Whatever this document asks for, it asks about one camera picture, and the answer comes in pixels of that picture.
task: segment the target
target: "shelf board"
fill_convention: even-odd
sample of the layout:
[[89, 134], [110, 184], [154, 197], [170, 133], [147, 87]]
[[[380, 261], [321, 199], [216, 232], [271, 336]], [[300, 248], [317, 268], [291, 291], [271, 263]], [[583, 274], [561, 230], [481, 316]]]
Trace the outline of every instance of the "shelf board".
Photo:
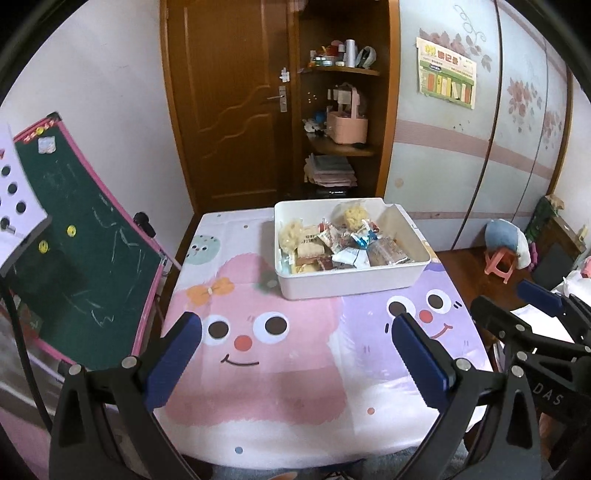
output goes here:
[[372, 75], [374, 77], [379, 76], [379, 72], [377, 70], [368, 70], [368, 69], [354, 69], [351, 67], [309, 67], [302, 69], [302, 73], [311, 73], [311, 72], [349, 72], [349, 73], [359, 73], [361, 75]]
[[311, 137], [308, 136], [310, 145], [315, 153], [324, 155], [342, 155], [344, 157], [373, 157], [375, 150], [368, 148], [355, 148], [352, 145], [339, 145], [333, 142], [329, 137]]

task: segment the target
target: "cartoon tablecloth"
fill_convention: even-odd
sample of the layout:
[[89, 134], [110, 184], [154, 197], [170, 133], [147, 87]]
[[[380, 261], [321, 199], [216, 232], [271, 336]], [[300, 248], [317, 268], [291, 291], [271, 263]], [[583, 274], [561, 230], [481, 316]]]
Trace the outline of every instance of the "cartoon tablecloth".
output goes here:
[[202, 319], [203, 340], [155, 412], [181, 453], [240, 468], [305, 468], [418, 445], [437, 411], [388, 333], [404, 310], [452, 357], [491, 369], [434, 254], [409, 288], [289, 301], [273, 244], [273, 209], [209, 213], [199, 223], [163, 334], [189, 310]]

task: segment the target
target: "black dot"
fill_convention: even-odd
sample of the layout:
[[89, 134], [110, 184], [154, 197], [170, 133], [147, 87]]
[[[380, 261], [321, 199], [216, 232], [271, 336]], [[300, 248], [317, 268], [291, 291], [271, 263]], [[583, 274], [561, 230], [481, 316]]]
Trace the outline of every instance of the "black dot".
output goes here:
[[437, 310], [443, 307], [443, 300], [439, 295], [429, 295], [427, 302], [431, 307]]
[[406, 307], [399, 301], [393, 301], [390, 305], [388, 305], [388, 311], [393, 317], [397, 317], [401, 313], [406, 313]]
[[265, 330], [271, 335], [281, 335], [287, 330], [287, 322], [282, 317], [271, 317], [265, 322]]
[[228, 334], [230, 329], [228, 328], [225, 322], [221, 322], [220, 320], [218, 320], [217, 322], [213, 322], [209, 326], [207, 331], [209, 332], [209, 335], [212, 336], [212, 338], [218, 340], [220, 338], [224, 338]]

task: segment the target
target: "cartoon eye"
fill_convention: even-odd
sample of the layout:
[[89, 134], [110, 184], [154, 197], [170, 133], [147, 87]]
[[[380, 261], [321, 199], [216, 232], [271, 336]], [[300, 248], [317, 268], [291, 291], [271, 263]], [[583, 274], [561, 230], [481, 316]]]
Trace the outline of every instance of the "cartoon eye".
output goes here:
[[386, 302], [386, 310], [392, 318], [395, 318], [404, 312], [409, 313], [413, 317], [417, 313], [417, 309], [415, 308], [414, 303], [411, 302], [411, 300], [409, 300], [408, 298], [400, 295], [396, 295], [388, 299], [388, 301]]
[[226, 341], [230, 333], [230, 322], [221, 315], [208, 316], [204, 324], [203, 343], [205, 345], [221, 345]]
[[269, 345], [281, 342], [290, 332], [287, 317], [279, 312], [265, 312], [259, 315], [252, 325], [255, 337]]
[[432, 311], [437, 313], [447, 313], [452, 308], [452, 301], [443, 290], [429, 290], [426, 295], [427, 303]]

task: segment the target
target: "pink storage basket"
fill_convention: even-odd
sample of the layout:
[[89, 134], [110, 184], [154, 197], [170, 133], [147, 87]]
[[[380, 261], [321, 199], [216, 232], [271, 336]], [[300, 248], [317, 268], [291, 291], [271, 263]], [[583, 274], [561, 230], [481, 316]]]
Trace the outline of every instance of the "pink storage basket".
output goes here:
[[326, 132], [335, 143], [365, 143], [368, 137], [368, 121], [358, 118], [359, 94], [353, 87], [351, 91], [351, 117], [343, 112], [342, 103], [337, 112], [329, 112], [326, 118]]

